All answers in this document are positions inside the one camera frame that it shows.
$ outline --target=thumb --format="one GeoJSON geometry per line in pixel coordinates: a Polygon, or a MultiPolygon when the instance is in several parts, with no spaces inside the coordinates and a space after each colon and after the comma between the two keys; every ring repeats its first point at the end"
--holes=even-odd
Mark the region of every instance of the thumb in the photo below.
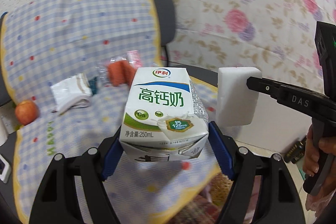
{"type": "Polygon", "coordinates": [[[327,154],[336,155],[336,137],[321,138],[319,148],[327,154]]]}

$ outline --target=white box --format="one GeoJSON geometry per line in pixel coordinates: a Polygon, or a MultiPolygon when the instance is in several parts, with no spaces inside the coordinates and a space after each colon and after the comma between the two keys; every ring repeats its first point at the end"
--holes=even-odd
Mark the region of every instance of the white box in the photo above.
{"type": "Polygon", "coordinates": [[[131,160],[198,157],[208,115],[185,68],[138,68],[125,107],[120,143],[131,160]]]}

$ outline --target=green ca bubble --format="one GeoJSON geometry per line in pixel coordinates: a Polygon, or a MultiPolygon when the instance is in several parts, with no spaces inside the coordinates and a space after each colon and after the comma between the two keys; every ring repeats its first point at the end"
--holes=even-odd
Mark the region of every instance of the green ca bubble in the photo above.
{"type": "Polygon", "coordinates": [[[138,109],[134,112],[134,115],[136,118],[138,118],[139,120],[146,120],[148,119],[149,115],[147,113],[147,111],[143,110],[143,109],[138,109]]]}
{"type": "Polygon", "coordinates": [[[158,117],[162,117],[163,116],[163,113],[161,111],[156,111],[155,112],[155,115],[158,116],[158,117]]]}

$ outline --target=silver screw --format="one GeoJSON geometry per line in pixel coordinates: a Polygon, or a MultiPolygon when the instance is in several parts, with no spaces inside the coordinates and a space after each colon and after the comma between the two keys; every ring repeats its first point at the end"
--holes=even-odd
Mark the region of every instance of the silver screw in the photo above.
{"type": "Polygon", "coordinates": [[[277,160],[277,161],[280,161],[282,158],[279,154],[274,154],[273,155],[273,159],[277,160]]]}
{"type": "Polygon", "coordinates": [[[95,147],[92,147],[87,152],[89,153],[89,155],[94,155],[95,153],[98,152],[98,149],[95,147]]]}
{"type": "Polygon", "coordinates": [[[54,156],[54,159],[55,160],[61,160],[63,158],[63,155],[62,154],[56,154],[55,156],[54,156]]]}
{"type": "Polygon", "coordinates": [[[239,147],[238,151],[239,151],[239,153],[241,153],[243,155],[246,155],[249,152],[249,150],[246,147],[243,147],[243,146],[239,147]]]}

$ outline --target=blue stripe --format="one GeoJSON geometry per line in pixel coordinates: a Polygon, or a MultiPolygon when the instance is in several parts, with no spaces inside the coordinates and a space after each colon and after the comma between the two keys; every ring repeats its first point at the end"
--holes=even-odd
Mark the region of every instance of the blue stripe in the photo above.
{"type": "Polygon", "coordinates": [[[187,92],[190,92],[189,85],[183,84],[183,83],[174,83],[174,82],[149,82],[149,83],[143,83],[143,84],[137,84],[137,85],[165,85],[165,86],[171,86],[173,88],[178,88],[182,90],[186,90],[187,92]]]}

